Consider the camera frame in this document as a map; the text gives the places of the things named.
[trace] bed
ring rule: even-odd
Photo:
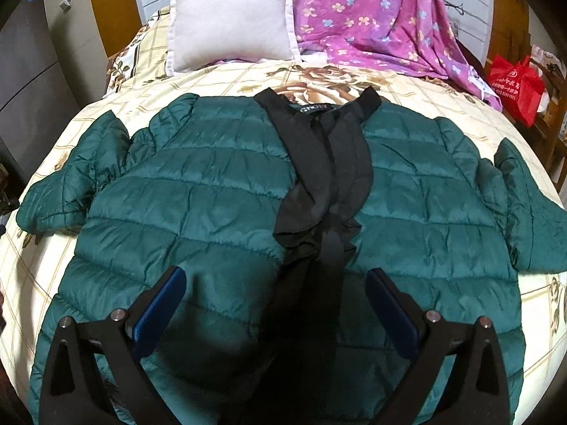
[[[168,78],[168,20],[168,8],[156,13],[114,60],[105,97],[87,106],[69,123],[33,174],[30,185],[58,170],[80,135],[107,110],[124,122],[131,135],[147,126],[158,110],[189,91],[201,96],[252,96],[272,87],[296,103],[343,104],[372,86],[384,99],[428,118],[444,116],[454,121],[483,157],[492,159],[500,141],[509,138],[522,153],[542,192],[561,205],[541,163],[512,124],[468,93],[459,93],[440,80],[328,63],[224,63]],[[19,229],[13,215],[0,240],[0,291],[6,297],[7,322],[0,337],[0,360],[23,401],[27,400],[41,323],[73,256],[75,240],[73,232],[27,234]],[[524,386],[514,422],[518,425],[540,400],[567,350],[567,273],[520,276],[520,290],[527,348]]]

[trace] metal screw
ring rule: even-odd
[[[59,325],[62,328],[67,328],[71,325],[71,323],[73,322],[73,319],[70,316],[63,316],[60,320],[59,320]]]
[[[126,316],[126,310],[122,308],[117,308],[116,310],[113,310],[112,313],[110,314],[110,319],[112,321],[120,321],[121,319],[124,319],[125,316]]]
[[[478,323],[483,326],[484,329],[488,329],[492,326],[492,320],[487,316],[481,316],[478,319]]]
[[[437,310],[427,310],[427,312],[425,312],[425,317],[432,323],[436,323],[441,320],[441,314]]]

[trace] jacket sleeve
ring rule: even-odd
[[[526,162],[506,138],[494,155],[506,184],[506,242],[518,271],[567,270],[567,212],[539,190]]]
[[[120,176],[130,147],[128,131],[106,112],[80,137],[63,167],[33,184],[16,214],[29,233],[81,227],[93,196]]]

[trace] blue gripper pad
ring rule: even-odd
[[[140,360],[151,355],[160,337],[181,303],[187,288],[185,270],[175,267],[171,277],[152,299],[132,328],[132,356]]]
[[[420,353],[418,328],[412,323],[401,303],[388,289],[376,270],[370,270],[366,274],[365,291],[374,313],[392,339],[398,354],[411,361],[415,360]]]

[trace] gray wall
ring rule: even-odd
[[[75,100],[84,107],[101,99],[108,59],[91,0],[71,0],[68,11],[59,7],[62,0],[42,1],[53,46]]]
[[[529,7],[529,35],[532,45],[537,45],[544,51],[551,52],[556,56],[559,55],[557,47],[531,6]]]
[[[27,182],[78,110],[43,0],[22,0],[0,31],[0,160],[9,172]]]

